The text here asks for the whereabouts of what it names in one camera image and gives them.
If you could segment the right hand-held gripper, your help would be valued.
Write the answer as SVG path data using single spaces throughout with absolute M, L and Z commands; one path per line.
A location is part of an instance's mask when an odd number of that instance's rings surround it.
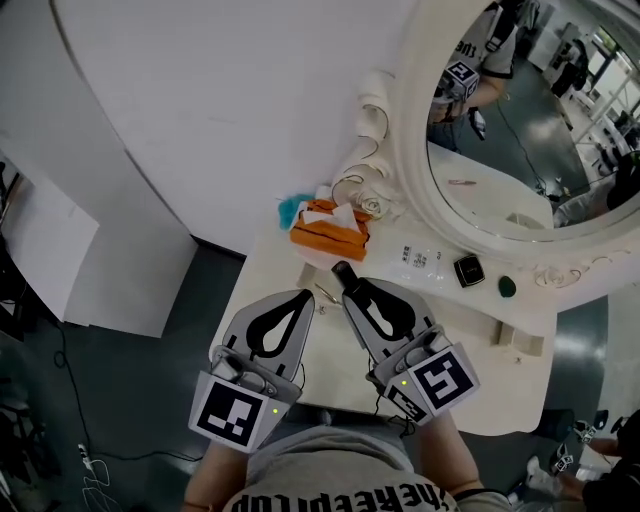
M 442 326 L 433 326 L 423 297 L 397 283 L 362 281 L 372 305 L 365 308 L 344 298 L 343 309 L 357 340 L 376 363 L 367 379 L 380 396 L 422 426 L 479 389 L 464 347 L 451 342 Z M 415 339 L 401 347 L 405 338 Z

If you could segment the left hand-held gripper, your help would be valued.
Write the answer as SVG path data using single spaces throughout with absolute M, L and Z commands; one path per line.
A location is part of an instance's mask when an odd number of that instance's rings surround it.
M 225 334 L 226 347 L 215 348 L 211 370 L 198 376 L 189 429 L 245 454 L 256 452 L 302 395 L 291 381 L 314 310 L 313 294 L 301 289 L 239 310 Z M 254 355 L 254 361 L 229 348 Z

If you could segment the black square compact case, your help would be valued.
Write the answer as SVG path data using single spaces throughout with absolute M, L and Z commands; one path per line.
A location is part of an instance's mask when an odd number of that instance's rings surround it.
M 469 288 L 485 280 L 484 269 L 476 255 L 468 254 L 453 263 L 456 277 L 462 288 Z

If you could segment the white dressing table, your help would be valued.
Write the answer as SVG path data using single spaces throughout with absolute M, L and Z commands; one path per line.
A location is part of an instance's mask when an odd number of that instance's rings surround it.
M 440 289 L 415 288 L 381 273 L 380 255 L 384 247 L 406 239 L 440 244 L 450 252 L 449 285 Z M 353 268 L 359 275 L 395 282 L 418 292 L 436 321 L 443 325 L 447 337 L 464 346 L 480 388 L 452 410 L 462 431 L 483 436 L 531 432 L 539 423 L 551 372 L 556 297 L 552 290 L 536 285 L 531 273 L 487 257 L 480 260 L 485 280 L 462 288 L 453 269 L 453 263 L 462 255 L 425 231 L 374 222 L 367 256 Z M 222 342 L 233 316 L 241 308 L 266 296 L 298 288 L 297 280 L 305 263 L 322 270 L 329 270 L 332 265 L 324 256 L 297 248 L 277 226 L 264 228 L 242 267 L 212 343 Z M 517 285 L 512 298 L 499 294 L 498 279 L 503 275 Z M 495 345 L 499 322 L 543 336 L 543 355 L 531 357 Z M 378 400 L 373 385 L 366 381 L 368 360 L 343 311 L 316 313 L 302 357 L 305 374 L 296 379 L 304 386 L 302 403 L 362 413 L 379 411 L 387 416 L 396 414 L 396 408 L 387 400 Z

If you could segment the person's right forearm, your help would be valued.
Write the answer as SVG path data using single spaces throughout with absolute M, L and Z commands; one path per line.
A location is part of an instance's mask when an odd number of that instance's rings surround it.
M 483 489 L 476 462 L 449 412 L 420 426 L 421 474 L 451 496 Z

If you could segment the person's left forearm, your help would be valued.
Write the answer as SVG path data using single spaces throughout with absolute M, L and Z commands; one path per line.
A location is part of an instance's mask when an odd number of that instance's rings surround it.
M 180 512 L 222 512 L 244 489 L 249 456 L 212 441 L 191 476 Z

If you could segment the clear plastic packet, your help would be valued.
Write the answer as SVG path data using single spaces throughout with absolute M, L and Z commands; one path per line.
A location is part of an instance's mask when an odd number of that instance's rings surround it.
M 415 288 L 443 288 L 451 282 L 450 252 L 440 244 L 392 241 L 380 255 L 381 273 Z

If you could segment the orange tissue box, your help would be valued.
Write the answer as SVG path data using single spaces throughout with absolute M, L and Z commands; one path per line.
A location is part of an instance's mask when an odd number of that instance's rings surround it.
M 296 245 L 361 262 L 367 254 L 371 219 L 350 203 L 314 199 L 297 213 L 289 238 Z

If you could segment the person's blue jeans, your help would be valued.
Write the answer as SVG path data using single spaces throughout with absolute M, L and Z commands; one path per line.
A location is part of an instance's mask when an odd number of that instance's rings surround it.
M 334 426 L 334 427 L 389 427 L 400 438 L 416 432 L 415 425 L 404 417 L 344 411 L 319 406 L 296 404 L 284 418 L 285 425 L 291 426 Z

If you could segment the teal fluffy puff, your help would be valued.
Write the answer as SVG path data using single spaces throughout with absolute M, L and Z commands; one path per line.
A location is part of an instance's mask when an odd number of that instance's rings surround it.
M 279 227 L 283 231 L 289 231 L 295 223 L 300 206 L 308 200 L 305 194 L 295 194 L 280 201 L 277 211 Z

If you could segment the person's grey shirt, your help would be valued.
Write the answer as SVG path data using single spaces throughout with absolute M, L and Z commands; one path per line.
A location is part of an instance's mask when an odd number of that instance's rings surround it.
M 268 444 L 249 459 L 247 483 L 224 512 L 512 512 L 476 489 L 451 495 L 414 472 L 397 446 L 318 426 Z

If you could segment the white partition cabinet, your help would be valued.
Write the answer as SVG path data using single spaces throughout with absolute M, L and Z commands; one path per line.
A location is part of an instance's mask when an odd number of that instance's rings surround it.
M 35 156 L 0 130 L 24 177 L 2 223 L 7 250 L 63 322 L 162 335 L 196 251 L 115 137 Z

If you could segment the black waste bin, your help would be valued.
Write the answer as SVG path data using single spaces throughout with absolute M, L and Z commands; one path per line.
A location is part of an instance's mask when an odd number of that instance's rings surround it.
M 563 442 L 572 432 L 574 423 L 575 413 L 573 410 L 545 408 L 532 434 L 556 442 Z

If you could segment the oval mirror with white frame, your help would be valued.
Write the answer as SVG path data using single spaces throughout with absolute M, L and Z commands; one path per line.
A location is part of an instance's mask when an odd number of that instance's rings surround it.
M 334 179 L 333 200 L 375 218 L 416 215 L 437 245 L 513 269 L 570 309 L 640 283 L 640 197 L 582 224 L 517 222 L 544 209 L 522 183 L 427 140 L 447 57 L 489 0 L 418 0 L 395 74 L 363 82 L 359 143 Z

